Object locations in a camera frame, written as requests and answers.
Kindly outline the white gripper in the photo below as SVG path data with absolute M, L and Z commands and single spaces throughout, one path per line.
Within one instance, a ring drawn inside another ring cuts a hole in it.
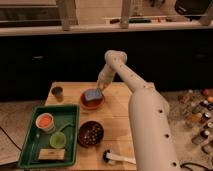
M 108 64 L 105 64 L 98 75 L 97 87 L 101 88 L 101 90 L 106 89 L 108 85 L 114 80 L 114 76 L 115 71 Z

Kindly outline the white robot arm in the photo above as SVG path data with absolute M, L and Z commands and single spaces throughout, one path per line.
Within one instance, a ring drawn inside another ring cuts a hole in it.
M 152 82 L 145 81 L 126 65 L 125 52 L 108 50 L 104 58 L 98 87 L 105 90 L 118 74 L 132 92 L 128 113 L 137 171 L 181 171 L 167 120 L 166 99 Z

